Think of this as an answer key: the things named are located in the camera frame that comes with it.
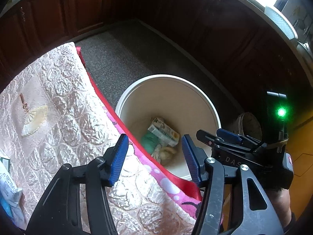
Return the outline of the person's right hand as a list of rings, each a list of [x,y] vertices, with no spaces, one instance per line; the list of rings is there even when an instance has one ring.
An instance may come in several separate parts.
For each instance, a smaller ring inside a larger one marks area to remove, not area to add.
[[[266,190],[266,194],[279,217],[282,227],[286,227],[292,220],[289,190]]]

